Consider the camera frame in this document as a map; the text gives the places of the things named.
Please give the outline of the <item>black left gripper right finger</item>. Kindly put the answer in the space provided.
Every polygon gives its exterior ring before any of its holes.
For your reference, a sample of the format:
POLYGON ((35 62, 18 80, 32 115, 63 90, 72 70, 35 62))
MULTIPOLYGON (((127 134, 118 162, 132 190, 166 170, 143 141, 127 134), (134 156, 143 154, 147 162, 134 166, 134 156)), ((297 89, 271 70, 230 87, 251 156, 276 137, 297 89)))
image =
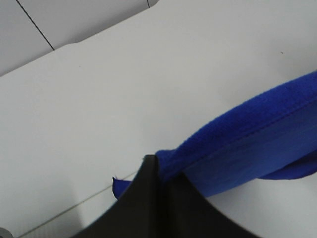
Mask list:
POLYGON ((159 238, 256 238, 223 215, 184 174, 162 186, 159 238))

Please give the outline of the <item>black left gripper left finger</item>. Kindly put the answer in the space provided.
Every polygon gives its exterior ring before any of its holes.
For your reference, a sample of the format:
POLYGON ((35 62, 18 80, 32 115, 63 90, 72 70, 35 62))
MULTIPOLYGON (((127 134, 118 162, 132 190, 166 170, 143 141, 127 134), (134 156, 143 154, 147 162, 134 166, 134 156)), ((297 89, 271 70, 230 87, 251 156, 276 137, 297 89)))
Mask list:
POLYGON ((158 160, 146 155, 131 184, 96 221, 75 238, 158 238, 158 160))

